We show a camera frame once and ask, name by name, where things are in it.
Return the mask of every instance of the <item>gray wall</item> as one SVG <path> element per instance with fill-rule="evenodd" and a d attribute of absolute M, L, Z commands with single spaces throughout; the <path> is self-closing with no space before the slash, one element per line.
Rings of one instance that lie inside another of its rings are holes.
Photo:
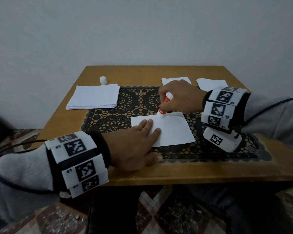
<path fill-rule="evenodd" d="M 0 116 L 42 128 L 86 65 L 224 65 L 293 96 L 293 0 L 0 0 Z"/>

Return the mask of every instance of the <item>sheet of paper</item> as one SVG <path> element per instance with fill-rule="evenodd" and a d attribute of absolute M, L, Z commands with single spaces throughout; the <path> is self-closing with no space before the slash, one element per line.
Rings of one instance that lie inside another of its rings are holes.
<path fill-rule="evenodd" d="M 131 117 L 131 126 L 138 125 L 144 119 L 153 120 L 151 133 L 156 128 L 162 130 L 153 147 L 195 142 L 190 127 L 181 112 L 167 113 L 163 118 L 157 115 Z"/>
<path fill-rule="evenodd" d="M 117 106 L 119 86 L 76 86 L 66 109 L 114 108 Z"/>
<path fill-rule="evenodd" d="M 173 81 L 173 80 L 181 80 L 184 79 L 186 82 L 191 83 L 190 79 L 188 77 L 175 77 L 175 78 L 162 78 L 163 85 L 166 85 L 167 83 Z"/>
<path fill-rule="evenodd" d="M 196 82 L 199 85 L 200 89 L 204 91 L 213 90 L 217 86 L 228 86 L 225 80 L 199 78 L 196 80 Z"/>

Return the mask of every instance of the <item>qr code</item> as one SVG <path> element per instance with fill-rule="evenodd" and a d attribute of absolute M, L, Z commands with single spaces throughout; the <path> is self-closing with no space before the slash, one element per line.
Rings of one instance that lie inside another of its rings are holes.
<path fill-rule="evenodd" d="M 99 185 L 99 175 L 89 178 L 88 180 L 82 182 L 82 189 L 84 192 Z"/>
<path fill-rule="evenodd" d="M 65 141 L 69 141 L 71 139 L 76 139 L 76 138 L 77 136 L 73 133 L 73 134 L 62 136 L 62 137 L 58 137 L 58 140 L 62 143 Z"/>
<path fill-rule="evenodd" d="M 73 156 L 75 154 L 78 154 L 87 150 L 81 139 L 65 143 L 64 147 L 67 151 L 68 156 Z"/>
<path fill-rule="evenodd" d="M 227 91 L 231 91 L 231 92 L 234 92 L 236 91 L 238 88 L 232 88 L 232 87 L 226 87 L 226 88 L 223 88 L 223 90 L 227 90 Z"/>
<path fill-rule="evenodd" d="M 83 181 L 96 173 L 93 161 L 87 161 L 75 167 L 79 181 Z"/>
<path fill-rule="evenodd" d="M 220 118 L 218 117 L 213 117 L 213 116 L 208 116 L 208 124 L 214 125 L 214 126 L 218 126 L 220 127 Z"/>
<path fill-rule="evenodd" d="M 224 104 L 213 104 L 213 107 L 211 109 L 211 114 L 222 117 L 225 113 L 225 109 L 226 109 L 226 105 Z"/>
<path fill-rule="evenodd" d="M 220 91 L 219 95 L 217 96 L 217 101 L 222 101 L 224 103 L 228 103 L 232 97 L 232 92 Z"/>
<path fill-rule="evenodd" d="M 210 139 L 211 142 L 217 144 L 217 145 L 220 145 L 220 143 L 223 141 L 222 138 L 219 138 L 218 136 L 214 135 L 211 137 Z"/>

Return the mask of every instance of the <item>hand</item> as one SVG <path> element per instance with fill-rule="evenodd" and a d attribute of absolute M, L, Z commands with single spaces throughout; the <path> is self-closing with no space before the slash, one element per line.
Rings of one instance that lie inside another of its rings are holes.
<path fill-rule="evenodd" d="M 202 112 L 203 98 L 206 91 L 189 84 L 185 80 L 173 80 L 158 90 L 160 94 L 160 109 L 164 112 L 178 111 L 182 113 Z M 164 102 L 166 93 L 173 95 L 172 100 Z"/>
<path fill-rule="evenodd" d="M 149 135 L 152 125 L 152 120 L 143 120 L 139 125 L 128 129 L 102 133 L 110 149 L 111 165 L 131 171 L 162 161 L 162 155 L 149 153 L 160 136 L 159 128 Z"/>

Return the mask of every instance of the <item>wire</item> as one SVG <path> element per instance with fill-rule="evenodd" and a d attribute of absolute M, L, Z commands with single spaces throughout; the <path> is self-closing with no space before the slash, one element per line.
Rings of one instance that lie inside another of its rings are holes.
<path fill-rule="evenodd" d="M 22 143 L 19 143 L 19 144 L 15 144 L 15 145 L 12 145 L 12 146 L 9 146 L 8 148 L 5 148 L 5 149 L 2 149 L 0 150 L 0 157 L 2 157 L 4 154 L 1 154 L 2 152 L 8 150 L 8 149 L 11 149 L 11 148 L 14 148 L 14 147 L 17 147 L 17 146 L 20 146 L 20 145 L 24 145 L 24 144 L 30 144 L 30 143 L 37 143 L 37 142 L 45 142 L 47 140 L 45 139 L 39 139 L 39 140 L 35 140 L 35 141 L 27 141 L 27 142 L 22 142 Z M 18 152 L 18 153 L 25 153 L 25 152 L 29 152 L 29 151 L 33 151 L 35 149 L 30 149 L 30 150 L 26 150 L 26 151 L 21 151 L 21 152 Z M 26 187 L 22 187 L 22 186 L 19 186 L 19 185 L 16 185 L 10 181 L 7 181 L 5 178 L 3 178 L 2 176 L 0 176 L 0 183 L 6 185 L 6 186 L 9 186 L 13 189 L 16 189 L 16 190 L 20 190 L 20 191 L 24 191 L 24 192 L 28 192 L 28 193 L 33 193 L 33 194 L 40 194 L 40 195 L 44 195 L 44 194 L 54 194 L 54 191 L 50 191 L 50 190 L 46 190 L 46 191 L 39 191 L 39 190 L 33 190 L 33 189 L 29 189 L 29 188 L 26 188 Z"/>
<path fill-rule="evenodd" d="M 273 105 L 270 105 L 269 107 L 264 108 L 263 110 L 259 111 L 258 113 L 256 113 L 255 115 L 253 115 L 251 118 L 249 118 L 249 119 L 245 122 L 245 124 L 244 124 L 243 126 L 246 126 L 246 125 L 249 124 L 254 118 L 258 117 L 259 115 L 263 114 L 264 112 L 266 112 L 266 111 L 268 111 L 268 110 L 270 110 L 270 109 L 272 109 L 272 108 L 274 108 L 274 107 L 276 107 L 276 106 L 278 106 L 278 105 L 280 105 L 280 104 L 282 104 L 282 103 L 286 103 L 286 102 L 290 102 L 290 101 L 293 101 L 293 98 L 288 98 L 288 99 L 282 100 L 282 101 L 277 102 L 277 103 L 275 103 L 275 104 L 273 104 Z"/>

